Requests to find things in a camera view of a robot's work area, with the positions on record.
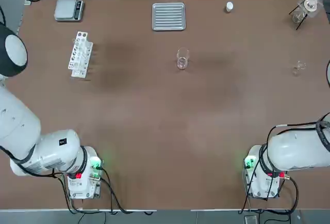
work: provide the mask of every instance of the silver grated tray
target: silver grated tray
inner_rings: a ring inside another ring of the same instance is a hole
[[[185,4],[153,4],[152,28],[155,31],[184,30],[186,28]]]

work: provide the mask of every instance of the empty glass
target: empty glass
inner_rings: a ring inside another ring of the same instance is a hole
[[[177,51],[177,67],[180,70],[184,70],[188,66],[188,59],[189,59],[189,50],[186,47],[181,47]]]
[[[294,76],[299,76],[301,73],[301,70],[306,68],[306,63],[299,60],[292,68],[292,74]]]

